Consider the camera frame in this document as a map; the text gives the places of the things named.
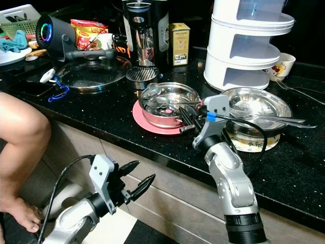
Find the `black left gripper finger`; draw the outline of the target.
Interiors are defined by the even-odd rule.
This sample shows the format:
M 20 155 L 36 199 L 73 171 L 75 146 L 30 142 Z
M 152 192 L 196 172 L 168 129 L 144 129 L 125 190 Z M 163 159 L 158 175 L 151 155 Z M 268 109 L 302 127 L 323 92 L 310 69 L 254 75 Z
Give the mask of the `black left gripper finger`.
M 137 185 L 137 188 L 131 192 L 131 201 L 136 201 L 139 197 L 141 197 L 153 184 L 153 181 L 156 177 L 156 174 L 152 174 L 151 176 L 146 177 L 144 180 L 140 181 Z
M 125 165 L 121 166 L 116 171 L 116 174 L 117 174 L 117 176 L 127 176 L 133 170 L 135 170 L 139 164 L 140 164 L 140 161 L 130 161 L 129 163 L 126 163 Z

